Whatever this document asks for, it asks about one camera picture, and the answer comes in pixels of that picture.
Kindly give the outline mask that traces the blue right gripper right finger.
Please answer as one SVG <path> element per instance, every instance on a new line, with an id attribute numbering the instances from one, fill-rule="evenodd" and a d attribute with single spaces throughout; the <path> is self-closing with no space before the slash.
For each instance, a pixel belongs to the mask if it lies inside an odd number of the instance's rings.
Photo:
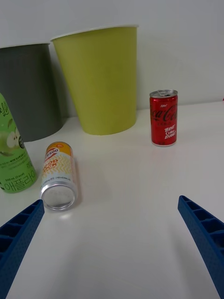
<path id="1" fill-rule="evenodd" d="M 181 195 L 178 211 L 206 265 L 219 297 L 224 298 L 224 223 Z"/>

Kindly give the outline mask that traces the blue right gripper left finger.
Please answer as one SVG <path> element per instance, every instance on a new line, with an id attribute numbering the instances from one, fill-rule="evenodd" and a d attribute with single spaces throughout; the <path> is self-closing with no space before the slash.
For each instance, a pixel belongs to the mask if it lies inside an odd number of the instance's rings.
<path id="1" fill-rule="evenodd" d="M 7 297 L 43 215 L 39 199 L 0 227 L 0 298 Z"/>

